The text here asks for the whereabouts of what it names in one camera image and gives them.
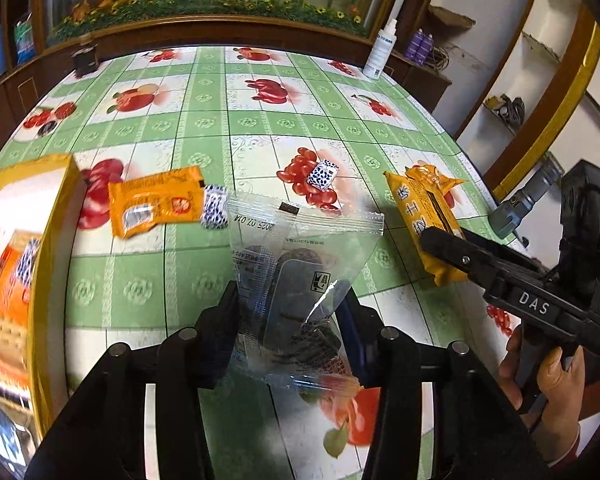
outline flashlight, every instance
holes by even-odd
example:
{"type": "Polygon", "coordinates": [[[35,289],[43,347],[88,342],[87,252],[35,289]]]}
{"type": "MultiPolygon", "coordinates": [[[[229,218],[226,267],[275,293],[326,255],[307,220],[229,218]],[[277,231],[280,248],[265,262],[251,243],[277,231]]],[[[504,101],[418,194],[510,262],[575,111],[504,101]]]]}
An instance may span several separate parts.
{"type": "Polygon", "coordinates": [[[489,215],[489,224],[498,238],[506,238],[522,222],[534,204],[563,176],[564,170],[551,152],[545,153],[542,166],[524,187],[502,202],[489,215]]]}

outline white bottle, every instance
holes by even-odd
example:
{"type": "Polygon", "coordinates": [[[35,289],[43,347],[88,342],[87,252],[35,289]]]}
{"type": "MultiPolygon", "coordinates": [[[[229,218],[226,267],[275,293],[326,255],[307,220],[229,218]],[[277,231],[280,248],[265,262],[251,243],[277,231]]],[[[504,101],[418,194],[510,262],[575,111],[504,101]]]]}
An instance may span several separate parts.
{"type": "Polygon", "coordinates": [[[366,60],[362,73],[369,79],[380,79],[382,70],[386,65],[395,44],[395,18],[390,19],[384,29],[378,31],[374,46],[366,60]]]}

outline cardboard box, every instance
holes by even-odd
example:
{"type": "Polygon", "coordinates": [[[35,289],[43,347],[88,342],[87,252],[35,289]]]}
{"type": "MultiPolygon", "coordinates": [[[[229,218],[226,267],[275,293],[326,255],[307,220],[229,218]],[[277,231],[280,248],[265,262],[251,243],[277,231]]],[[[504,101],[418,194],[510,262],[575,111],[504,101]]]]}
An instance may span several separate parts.
{"type": "Polygon", "coordinates": [[[0,273],[0,412],[15,423],[11,433],[30,421],[22,455],[68,399],[64,298],[85,193],[70,154],[0,170],[0,266],[13,269],[0,273]]]}

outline transparent plastic packet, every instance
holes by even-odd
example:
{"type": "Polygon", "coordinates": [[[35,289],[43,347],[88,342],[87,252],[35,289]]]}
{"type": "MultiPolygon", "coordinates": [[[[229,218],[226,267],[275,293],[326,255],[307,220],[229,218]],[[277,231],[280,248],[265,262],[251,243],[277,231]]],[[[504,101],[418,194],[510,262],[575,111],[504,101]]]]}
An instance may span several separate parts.
{"type": "Polygon", "coordinates": [[[332,315],[381,237],[384,215],[334,214],[238,192],[228,216],[240,367],[276,386],[355,394],[332,315]]]}

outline yellow snack package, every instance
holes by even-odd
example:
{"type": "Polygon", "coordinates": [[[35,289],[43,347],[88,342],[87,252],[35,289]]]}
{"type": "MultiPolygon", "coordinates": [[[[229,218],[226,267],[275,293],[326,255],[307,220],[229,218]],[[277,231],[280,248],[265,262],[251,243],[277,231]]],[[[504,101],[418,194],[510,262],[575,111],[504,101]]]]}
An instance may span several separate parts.
{"type": "Polygon", "coordinates": [[[455,236],[462,236],[462,229],[447,205],[440,188],[429,179],[418,179],[410,175],[384,172],[387,184],[416,245],[424,269],[433,274],[437,286],[448,282],[466,280],[466,274],[445,262],[434,258],[420,247],[420,234],[427,227],[437,227],[455,236]]]}
{"type": "Polygon", "coordinates": [[[445,196],[453,187],[464,182],[464,180],[460,180],[459,178],[449,178],[440,173],[437,167],[432,164],[426,164],[422,160],[419,160],[415,166],[404,168],[404,170],[408,176],[436,186],[440,190],[440,193],[442,193],[442,196],[445,196]]]}
{"type": "Polygon", "coordinates": [[[197,222],[204,198],[205,181],[197,166],[109,182],[111,231],[129,238],[158,224],[197,222]]]}

